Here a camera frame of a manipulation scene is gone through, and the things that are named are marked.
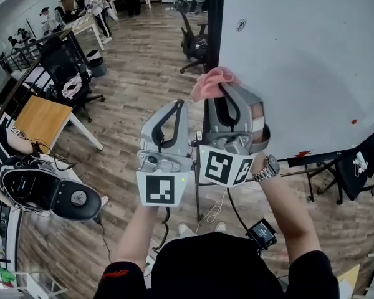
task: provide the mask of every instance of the logo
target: logo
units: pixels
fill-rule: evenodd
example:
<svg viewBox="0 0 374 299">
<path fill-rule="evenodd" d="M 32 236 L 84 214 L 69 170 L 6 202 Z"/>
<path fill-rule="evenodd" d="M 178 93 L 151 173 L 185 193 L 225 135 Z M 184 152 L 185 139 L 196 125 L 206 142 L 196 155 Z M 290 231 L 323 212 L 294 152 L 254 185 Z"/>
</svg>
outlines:
<svg viewBox="0 0 374 299">
<path fill-rule="evenodd" d="M 231 156 L 214 151 L 209 152 L 205 176 L 226 185 L 229 179 L 232 161 L 233 157 Z"/>
<path fill-rule="evenodd" d="M 247 178 L 249 169 L 251 168 L 253 159 L 244 159 L 241 163 L 241 166 L 239 167 L 237 177 L 234 180 L 234 184 L 243 183 L 245 179 Z"/>
<path fill-rule="evenodd" d="M 236 26 L 236 32 L 242 31 L 243 28 L 245 28 L 245 25 L 247 24 L 247 19 L 241 19 L 238 21 Z"/>
<path fill-rule="evenodd" d="M 148 203 L 175 203 L 175 178 L 173 176 L 147 176 L 146 197 Z"/>
<path fill-rule="evenodd" d="M 118 272 L 108 272 L 103 276 L 104 278 L 111 277 L 111 278 L 118 278 L 124 275 L 127 275 L 129 270 L 119 270 Z"/>
</svg>

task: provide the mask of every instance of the trash bin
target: trash bin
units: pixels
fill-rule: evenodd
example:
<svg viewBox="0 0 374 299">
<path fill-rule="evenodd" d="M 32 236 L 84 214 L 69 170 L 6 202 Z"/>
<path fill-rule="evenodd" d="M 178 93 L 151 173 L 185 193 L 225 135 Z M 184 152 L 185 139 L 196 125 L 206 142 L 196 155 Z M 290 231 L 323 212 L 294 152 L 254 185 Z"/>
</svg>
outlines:
<svg viewBox="0 0 374 299">
<path fill-rule="evenodd" d="M 102 77 L 107 74 L 107 67 L 104 64 L 104 59 L 102 57 L 91 60 L 89 62 L 89 69 L 95 77 Z"/>
<path fill-rule="evenodd" d="M 91 60 L 94 60 L 94 59 L 97 59 L 101 57 L 101 54 L 100 54 L 100 51 L 98 50 L 93 50 L 93 51 L 90 51 L 87 55 L 86 55 L 86 59 L 87 61 L 91 61 Z"/>
</svg>

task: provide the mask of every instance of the hand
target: hand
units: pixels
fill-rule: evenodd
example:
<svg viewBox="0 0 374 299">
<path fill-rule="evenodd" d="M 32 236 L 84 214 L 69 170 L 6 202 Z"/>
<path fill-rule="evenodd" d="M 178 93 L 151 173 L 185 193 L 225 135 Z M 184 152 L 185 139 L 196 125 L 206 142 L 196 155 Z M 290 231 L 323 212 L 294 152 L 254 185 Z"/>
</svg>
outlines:
<svg viewBox="0 0 374 299">
<path fill-rule="evenodd" d="M 252 175 L 256 175 L 264 168 L 265 159 L 266 159 L 266 155 L 265 153 L 263 153 L 263 151 L 259 152 L 259 154 L 255 156 L 254 164 L 251 167 Z"/>
</svg>

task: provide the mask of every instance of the white shirt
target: white shirt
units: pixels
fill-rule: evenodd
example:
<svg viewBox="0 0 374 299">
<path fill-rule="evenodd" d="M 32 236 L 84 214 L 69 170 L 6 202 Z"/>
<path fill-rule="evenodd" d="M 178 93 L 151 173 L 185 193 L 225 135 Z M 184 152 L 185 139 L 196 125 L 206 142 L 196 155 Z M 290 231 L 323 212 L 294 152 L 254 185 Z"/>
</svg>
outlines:
<svg viewBox="0 0 374 299">
<path fill-rule="evenodd" d="M 55 17 L 54 13 L 52 13 L 52 12 L 48 13 L 47 21 L 49 21 L 50 30 L 54 30 L 56 27 L 59 26 L 59 22 L 57 21 L 57 18 Z"/>
<path fill-rule="evenodd" d="M 84 0 L 85 1 L 85 7 L 86 9 L 92 9 L 93 8 L 93 1 L 100 2 L 99 0 Z M 97 6 L 94 10 L 92 10 L 92 14 L 94 16 L 99 15 L 103 11 L 102 7 Z"/>
</svg>

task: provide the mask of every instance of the whiteboard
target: whiteboard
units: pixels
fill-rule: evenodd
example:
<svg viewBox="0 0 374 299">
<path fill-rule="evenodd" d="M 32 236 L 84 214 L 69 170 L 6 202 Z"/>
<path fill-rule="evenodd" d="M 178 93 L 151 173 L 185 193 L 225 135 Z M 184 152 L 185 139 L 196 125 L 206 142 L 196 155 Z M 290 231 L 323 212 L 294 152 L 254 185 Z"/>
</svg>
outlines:
<svg viewBox="0 0 374 299">
<path fill-rule="evenodd" d="M 277 159 L 374 132 L 374 0 L 224 0 L 219 66 L 263 99 Z"/>
</svg>

